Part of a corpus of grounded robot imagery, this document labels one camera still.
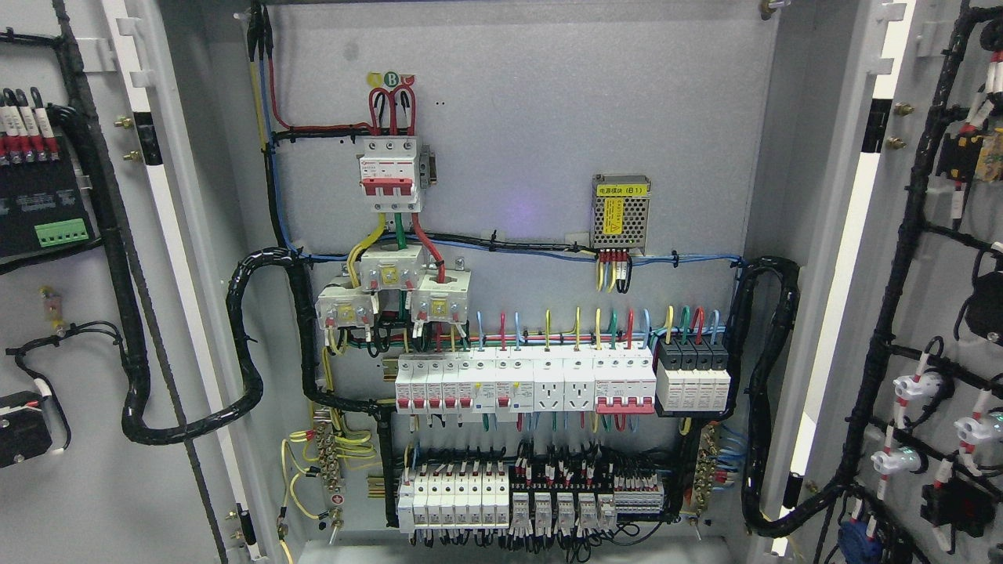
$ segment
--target wire label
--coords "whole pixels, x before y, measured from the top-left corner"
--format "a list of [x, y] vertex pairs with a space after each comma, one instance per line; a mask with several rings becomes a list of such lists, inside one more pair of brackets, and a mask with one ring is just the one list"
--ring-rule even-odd
[[644, 198], [648, 196], [646, 184], [601, 184], [596, 186], [596, 196]]

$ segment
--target green wire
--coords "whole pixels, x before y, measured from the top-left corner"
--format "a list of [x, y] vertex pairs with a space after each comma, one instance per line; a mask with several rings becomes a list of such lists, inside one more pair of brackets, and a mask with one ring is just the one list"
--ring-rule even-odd
[[393, 215], [393, 228], [397, 232], [397, 249], [404, 249], [407, 247], [407, 239], [404, 238], [404, 220], [401, 219], [400, 214]]
[[617, 310], [613, 310], [613, 315], [610, 316], [610, 328], [607, 329], [610, 334], [610, 348], [612, 350], [617, 349]]
[[683, 306], [682, 323], [679, 324], [679, 333], [683, 336], [683, 344], [689, 342], [689, 306]]

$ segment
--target door hinge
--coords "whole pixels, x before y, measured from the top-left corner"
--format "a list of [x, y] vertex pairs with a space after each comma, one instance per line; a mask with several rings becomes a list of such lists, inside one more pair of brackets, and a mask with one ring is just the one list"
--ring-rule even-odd
[[888, 117], [891, 113], [891, 99], [874, 98], [871, 100], [871, 111], [868, 113], [868, 125], [864, 129], [864, 146], [861, 148], [861, 153], [881, 153], [881, 146], [885, 143]]

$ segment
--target black wire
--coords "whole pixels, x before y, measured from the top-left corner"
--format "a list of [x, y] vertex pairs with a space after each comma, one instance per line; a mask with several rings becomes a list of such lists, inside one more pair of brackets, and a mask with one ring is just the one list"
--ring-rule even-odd
[[97, 249], [104, 244], [104, 241], [100, 237], [95, 237], [90, 241], [86, 241], [74, 245], [65, 245], [58, 250], [41, 253], [38, 255], [31, 255], [30, 257], [22, 257], [19, 259], [14, 259], [0, 263], [0, 276], [14, 272], [19, 268], [24, 268], [26, 266], [34, 266], [36, 264], [47, 263], [51, 261], [56, 261], [59, 259], [65, 259], [67, 257], [72, 257], [79, 255], [80, 253], [85, 253], [92, 249]]
[[627, 255], [627, 275], [623, 280], [617, 280], [617, 292], [621, 294], [626, 294], [630, 291], [630, 279], [631, 275], [634, 273], [634, 259], [630, 255]]
[[[96, 328], [97, 325], [104, 325], [110, 327], [110, 329]], [[52, 381], [49, 380], [49, 378], [46, 377], [41, 372], [30, 368], [25, 359], [28, 353], [36, 348], [40, 348], [43, 346], [58, 347], [59, 343], [61, 343], [62, 341], [70, 337], [85, 333], [99, 333], [111, 337], [112, 344], [118, 347], [119, 355], [124, 357], [125, 349], [122, 345], [121, 333], [118, 331], [118, 327], [116, 327], [110, 321], [91, 321], [79, 325], [72, 324], [69, 326], [68, 329], [66, 329], [66, 332], [62, 335], [50, 335], [48, 337], [32, 339], [19, 347], [8, 348], [6, 350], [6, 353], [8, 355], [14, 357], [14, 364], [16, 364], [18, 368], [20, 368], [24, 373], [28, 374], [28, 376], [30, 376], [32, 379], [39, 379], [42, 382], [44, 382], [46, 387], [48, 387], [49, 391], [51, 392], [51, 395], [45, 397], [45, 399], [52, 400], [52, 405], [55, 407], [56, 412], [59, 415], [59, 420], [62, 424], [63, 430], [66, 433], [66, 439], [63, 442], [62, 446], [63, 450], [69, 448], [70, 441], [72, 440], [73, 437], [73, 432], [69, 426], [69, 419], [66, 417], [66, 411], [63, 409], [62, 403], [59, 401], [59, 396], [56, 394], [55, 386], [52, 385]]]
[[14, 33], [14, 28], [7, 27], [0, 32], [0, 43], [24, 45], [29, 47], [56, 48], [63, 43], [62, 36], [38, 35], [33, 33]]
[[812, 564], [818, 564], [821, 560], [821, 551], [824, 550], [825, 537], [828, 536], [828, 527], [832, 523], [832, 515], [835, 513], [835, 504], [828, 506], [825, 510], [825, 518], [821, 522], [821, 530], [818, 531], [818, 542], [815, 543], [815, 554], [814, 558], [811, 559]]
[[577, 253], [581, 251], [595, 253], [596, 249], [579, 244], [569, 243], [533, 243], [516, 241], [498, 241], [497, 239], [480, 239], [467, 235], [450, 233], [427, 233], [428, 238], [449, 243], [463, 243], [487, 249], [488, 251], [545, 251], [552, 253]]
[[[644, 541], [650, 539], [651, 536], [654, 535], [655, 532], [658, 531], [662, 527], [662, 523], [664, 523], [664, 522], [663, 521], [659, 521], [658, 523], [656, 523], [655, 526], [652, 527], [650, 531], [648, 531], [647, 533], [645, 533], [645, 535], [643, 537], [635, 538], [634, 540], [631, 540], [631, 541], [628, 541], [628, 542], [625, 542], [625, 543], [618, 542], [615, 538], [613, 538], [613, 539], [610, 539], [610, 542], [613, 543], [613, 544], [615, 544], [615, 545], [617, 545], [617, 546], [634, 546], [636, 544], [641, 544]], [[634, 535], [631, 535], [629, 533], [625, 533], [625, 534], [627, 534], [627, 536], [630, 536], [630, 537], [636, 537], [637, 536], [637, 533], [635, 533]]]

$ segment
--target circuit breaker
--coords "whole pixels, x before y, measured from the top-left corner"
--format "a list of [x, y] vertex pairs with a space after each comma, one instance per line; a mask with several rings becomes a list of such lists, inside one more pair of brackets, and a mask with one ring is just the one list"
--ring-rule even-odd
[[374, 212], [418, 213], [424, 189], [434, 182], [433, 157], [417, 137], [365, 142], [359, 156], [360, 184]]

